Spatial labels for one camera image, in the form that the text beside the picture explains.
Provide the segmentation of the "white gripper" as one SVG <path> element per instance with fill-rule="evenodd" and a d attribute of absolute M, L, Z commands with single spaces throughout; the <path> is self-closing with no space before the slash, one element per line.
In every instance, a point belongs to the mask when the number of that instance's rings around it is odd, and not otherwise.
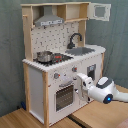
<path fill-rule="evenodd" d="M 77 87 L 78 89 L 74 89 L 74 91 L 78 94 L 79 98 L 82 101 L 89 101 L 88 90 L 93 85 L 93 80 L 91 77 L 83 73 L 77 74 Z"/>

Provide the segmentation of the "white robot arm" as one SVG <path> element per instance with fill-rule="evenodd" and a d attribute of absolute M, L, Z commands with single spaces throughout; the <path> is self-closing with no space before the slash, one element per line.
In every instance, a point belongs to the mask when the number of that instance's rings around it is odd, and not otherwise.
<path fill-rule="evenodd" d="M 92 98 L 98 102 L 108 104 L 111 101 L 120 101 L 128 103 L 128 93 L 120 92 L 114 81 L 108 77 L 102 77 L 94 84 L 91 77 L 83 74 L 77 74 L 78 96 L 82 101 Z"/>

